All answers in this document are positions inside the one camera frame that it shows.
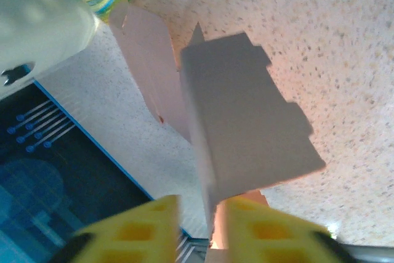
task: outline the cardboard flap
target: cardboard flap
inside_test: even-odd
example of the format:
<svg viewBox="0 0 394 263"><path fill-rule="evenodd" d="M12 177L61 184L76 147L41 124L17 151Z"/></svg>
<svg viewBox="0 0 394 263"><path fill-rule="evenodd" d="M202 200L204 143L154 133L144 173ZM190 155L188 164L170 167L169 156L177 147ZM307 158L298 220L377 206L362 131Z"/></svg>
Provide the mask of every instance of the cardboard flap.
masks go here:
<svg viewBox="0 0 394 263"><path fill-rule="evenodd" d="M162 18L125 2L112 10L109 24L150 113L189 140L179 73Z"/></svg>
<svg viewBox="0 0 394 263"><path fill-rule="evenodd" d="M208 225L226 198L325 167L308 119L284 100L271 61L245 33L189 46L181 61Z"/></svg>

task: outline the blue printed panel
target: blue printed panel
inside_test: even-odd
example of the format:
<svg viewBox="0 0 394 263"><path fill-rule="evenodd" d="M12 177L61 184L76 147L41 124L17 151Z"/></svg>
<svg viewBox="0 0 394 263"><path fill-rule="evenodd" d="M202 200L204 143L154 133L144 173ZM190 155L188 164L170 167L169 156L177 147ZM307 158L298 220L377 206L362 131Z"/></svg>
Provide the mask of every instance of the blue printed panel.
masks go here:
<svg viewBox="0 0 394 263"><path fill-rule="evenodd" d="M45 262L72 233L150 200L35 85L0 101L0 262Z"/></svg>

